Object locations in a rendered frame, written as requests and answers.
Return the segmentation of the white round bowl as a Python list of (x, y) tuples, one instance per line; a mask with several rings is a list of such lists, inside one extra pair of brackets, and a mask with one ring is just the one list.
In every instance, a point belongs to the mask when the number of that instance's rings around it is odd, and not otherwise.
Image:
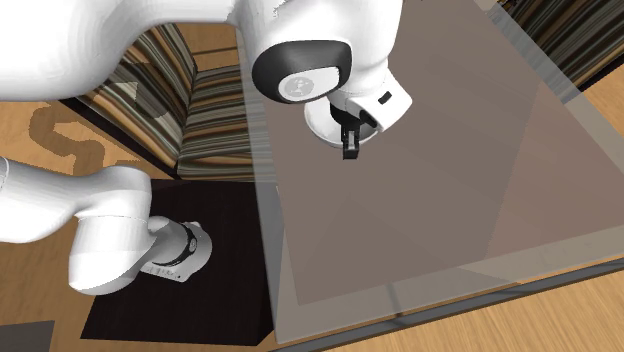
[[(308, 102), (304, 105), (305, 121), (311, 131), (326, 144), (343, 148), (344, 128), (333, 120), (330, 114), (330, 101), (327, 97)], [(365, 143), (378, 134), (375, 128), (363, 124), (359, 127), (359, 142)]]

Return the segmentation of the striped sofa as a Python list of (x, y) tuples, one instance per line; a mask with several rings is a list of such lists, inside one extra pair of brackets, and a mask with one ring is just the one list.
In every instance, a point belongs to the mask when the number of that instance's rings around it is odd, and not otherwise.
[(201, 71), (174, 24), (140, 35), (73, 108), (175, 179), (275, 182), (268, 134), (239, 64)]

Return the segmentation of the glass top table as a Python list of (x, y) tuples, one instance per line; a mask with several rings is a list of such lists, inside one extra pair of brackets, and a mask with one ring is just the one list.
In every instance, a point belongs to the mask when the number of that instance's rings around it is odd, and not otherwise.
[(549, 88), (496, 2), (404, 0), (389, 66), (413, 102), (355, 160), (244, 79), (275, 167), (257, 199), (278, 343), (307, 352), (624, 255), (624, 138)]

